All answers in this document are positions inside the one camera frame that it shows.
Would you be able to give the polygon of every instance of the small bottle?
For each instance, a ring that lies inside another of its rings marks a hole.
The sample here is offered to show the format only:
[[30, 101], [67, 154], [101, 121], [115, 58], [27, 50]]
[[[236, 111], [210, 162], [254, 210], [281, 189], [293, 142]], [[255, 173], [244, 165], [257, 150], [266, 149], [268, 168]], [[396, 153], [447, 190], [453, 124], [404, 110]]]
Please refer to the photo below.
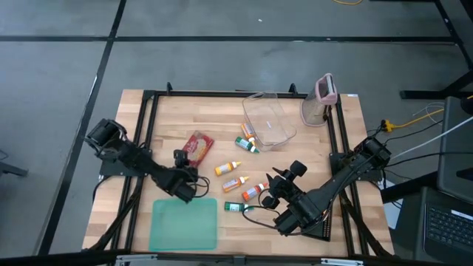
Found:
[[249, 143], [246, 140], [243, 140], [241, 137], [236, 138], [235, 144], [237, 144], [238, 146], [244, 148], [247, 151], [251, 151], [251, 152], [254, 152], [254, 153], [259, 153], [258, 149], [255, 146], [253, 146], [253, 144]]
[[[225, 202], [226, 211], [243, 211], [247, 207], [248, 207], [248, 204], [245, 204], [245, 203]], [[250, 210], [253, 210], [253, 207], [248, 208], [246, 211], [250, 211]]]
[[247, 123], [243, 123], [242, 124], [242, 130], [243, 130], [243, 133], [245, 133], [245, 137], [246, 139], [251, 142], [251, 144], [253, 144], [253, 146], [256, 147], [256, 144], [254, 143], [254, 141], [256, 140], [254, 138], [254, 131], [253, 131], [253, 128], [248, 125]]
[[265, 189], [266, 186], [268, 186], [267, 183], [255, 185], [253, 188], [250, 188], [247, 191], [243, 192], [243, 194], [242, 194], [243, 199], [246, 202], [248, 200], [253, 199], [254, 197], [256, 197], [259, 194], [259, 192], [261, 192], [263, 189]]
[[239, 178], [235, 178], [235, 179], [232, 179], [232, 180], [226, 182], [225, 184], [222, 185], [223, 191], [229, 192], [230, 190], [232, 190], [234, 188], [238, 188], [239, 186], [244, 184], [245, 181], [248, 180], [248, 178], [250, 178], [250, 177], [239, 177]]
[[229, 171], [233, 171], [236, 167], [238, 167], [242, 162], [231, 162], [231, 163], [226, 163], [222, 166], [216, 167], [215, 168], [215, 174], [217, 176], [226, 174]]

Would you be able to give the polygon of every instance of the green mat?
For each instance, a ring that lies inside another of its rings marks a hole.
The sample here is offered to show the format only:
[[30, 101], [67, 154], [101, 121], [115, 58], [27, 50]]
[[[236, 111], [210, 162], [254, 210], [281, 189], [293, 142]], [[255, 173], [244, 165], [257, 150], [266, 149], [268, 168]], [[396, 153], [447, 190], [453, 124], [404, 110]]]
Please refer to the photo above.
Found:
[[150, 251], [213, 250], [217, 246], [217, 201], [160, 199], [152, 211]]

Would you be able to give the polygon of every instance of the desk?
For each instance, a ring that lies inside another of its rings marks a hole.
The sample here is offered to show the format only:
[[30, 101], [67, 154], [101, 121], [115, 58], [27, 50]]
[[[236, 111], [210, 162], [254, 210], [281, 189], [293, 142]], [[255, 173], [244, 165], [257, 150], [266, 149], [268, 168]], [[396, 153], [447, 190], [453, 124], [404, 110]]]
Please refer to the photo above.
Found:
[[[129, 137], [135, 133], [142, 94], [141, 90], [124, 90], [118, 107], [116, 121], [125, 126]], [[285, 169], [294, 160], [304, 163], [308, 170], [303, 177], [298, 177], [296, 180], [296, 184], [302, 190], [317, 188], [330, 178], [328, 160], [330, 137], [327, 127], [305, 126], [299, 114], [300, 101], [300, 99], [279, 99], [282, 108], [297, 129], [296, 136], [279, 151], [252, 154], [234, 144], [235, 138], [242, 136], [240, 124], [245, 121], [241, 98], [159, 97], [151, 142], [155, 161], [165, 166], [173, 166], [173, 150], [181, 149], [195, 130], [215, 139], [212, 148], [199, 165], [199, 173], [210, 179], [211, 187], [208, 197], [214, 197], [218, 202], [217, 248], [211, 251], [183, 252], [291, 256], [347, 255], [338, 200], [333, 206], [331, 242], [303, 236], [280, 236], [277, 231], [246, 221], [241, 214], [223, 210], [224, 201], [241, 202], [241, 193], [254, 184], [265, 181], [265, 173], [271, 173], [273, 166]], [[350, 146], [354, 147], [367, 136], [360, 103], [358, 97], [353, 97], [353, 95], [352, 97], [341, 95], [341, 101]], [[143, 125], [147, 124], [148, 119], [149, 113], [145, 115]], [[342, 150], [341, 141], [338, 140], [337, 143], [340, 145], [339, 150]], [[241, 161], [242, 165], [229, 174], [215, 176], [214, 167], [234, 160]], [[222, 184], [225, 181], [247, 175], [250, 176], [247, 184], [230, 193], [223, 193]], [[368, 182], [357, 184], [364, 221], [383, 247], [393, 253], [378, 189]], [[122, 187], [123, 177], [111, 177], [98, 189], [84, 237], [84, 248], [95, 244], [115, 218]], [[148, 251], [152, 203], [165, 198], [169, 198], [169, 195], [161, 191], [147, 177], [138, 209], [132, 243], [133, 251]], [[281, 204], [278, 209], [284, 210], [285, 205]], [[248, 216], [270, 224], [273, 218], [271, 212], [261, 210], [255, 210]], [[123, 247], [127, 225], [125, 221], [118, 247]], [[355, 240], [355, 251], [359, 253], [358, 234], [353, 221], [351, 228]]]

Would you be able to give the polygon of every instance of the wooden table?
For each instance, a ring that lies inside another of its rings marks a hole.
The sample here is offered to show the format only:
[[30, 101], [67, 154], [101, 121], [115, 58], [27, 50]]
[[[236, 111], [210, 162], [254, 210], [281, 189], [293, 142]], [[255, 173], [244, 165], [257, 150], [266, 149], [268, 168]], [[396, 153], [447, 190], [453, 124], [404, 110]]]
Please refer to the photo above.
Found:
[[[124, 90], [118, 107], [116, 121], [125, 126], [129, 138], [132, 138], [135, 133], [142, 94], [142, 90]], [[330, 138], [327, 127], [305, 126], [299, 114], [300, 101], [279, 99], [282, 108], [297, 129], [296, 136], [279, 151], [252, 154], [234, 144], [236, 137], [243, 136], [240, 124], [245, 119], [241, 98], [159, 97], [151, 144], [153, 159], [156, 162], [169, 167], [173, 166], [173, 150], [181, 149], [195, 130], [215, 139], [214, 145], [199, 165], [199, 174], [211, 180], [208, 197], [216, 198], [218, 202], [217, 248], [212, 251], [184, 252], [293, 256], [347, 255], [338, 200], [333, 206], [330, 242], [304, 236], [280, 236], [275, 230], [248, 222], [239, 213], [223, 210], [224, 201], [241, 202], [243, 191], [257, 183], [266, 181], [265, 173], [274, 175], [275, 173], [271, 170], [273, 166], [286, 169], [294, 160], [304, 163], [308, 170], [303, 177], [296, 179], [296, 184], [304, 191], [318, 188], [330, 178], [328, 160]], [[356, 95], [341, 95], [341, 101], [350, 147], [354, 147], [367, 136], [359, 99]], [[145, 116], [143, 132], [146, 130], [150, 109], [150, 107], [147, 109], [148, 114]], [[335, 125], [337, 135], [339, 135], [336, 119]], [[337, 143], [338, 149], [342, 151], [339, 139]], [[214, 168], [216, 166], [236, 160], [242, 162], [239, 168], [221, 177], [215, 176]], [[239, 176], [250, 176], [250, 179], [242, 187], [224, 194], [222, 184]], [[379, 190], [368, 182], [357, 182], [357, 185], [364, 221], [383, 247], [393, 253]], [[115, 218], [122, 187], [123, 177], [111, 177], [98, 189], [84, 237], [84, 248], [95, 244]], [[133, 251], [148, 251], [152, 204], [155, 200], [166, 198], [169, 198], [169, 195], [161, 191], [151, 178], [147, 177], [137, 215]], [[253, 199], [251, 203], [257, 204], [257, 199]], [[279, 205], [278, 210], [285, 210], [283, 202]], [[248, 216], [261, 222], [273, 224], [274, 214], [269, 211], [255, 210]], [[356, 226], [353, 221], [351, 222], [355, 251], [360, 253]], [[128, 221], [125, 221], [119, 247], [124, 245], [127, 228]]]

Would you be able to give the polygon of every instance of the red snack bag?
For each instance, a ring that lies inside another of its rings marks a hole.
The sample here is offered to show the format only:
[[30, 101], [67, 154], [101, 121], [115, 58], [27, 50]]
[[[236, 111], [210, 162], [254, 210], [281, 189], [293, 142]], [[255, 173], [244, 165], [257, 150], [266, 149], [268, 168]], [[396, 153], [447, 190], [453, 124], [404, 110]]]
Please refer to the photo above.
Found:
[[196, 168], [202, 162], [212, 144], [214, 144], [212, 138], [195, 131], [183, 148], [183, 151], [187, 151], [189, 165]]

